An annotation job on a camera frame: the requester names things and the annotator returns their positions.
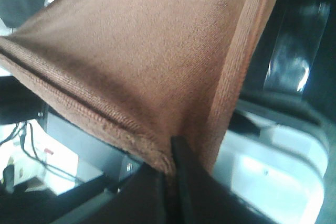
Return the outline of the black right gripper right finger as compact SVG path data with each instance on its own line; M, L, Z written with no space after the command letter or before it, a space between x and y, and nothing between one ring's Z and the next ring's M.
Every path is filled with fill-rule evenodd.
M185 138L171 137L171 149L184 223L274 223L218 183L202 167Z

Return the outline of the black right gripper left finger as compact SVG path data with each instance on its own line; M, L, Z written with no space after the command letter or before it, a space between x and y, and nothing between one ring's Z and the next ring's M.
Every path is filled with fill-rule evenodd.
M105 189L53 223L181 223L172 203L166 176L147 164L121 184L119 192Z

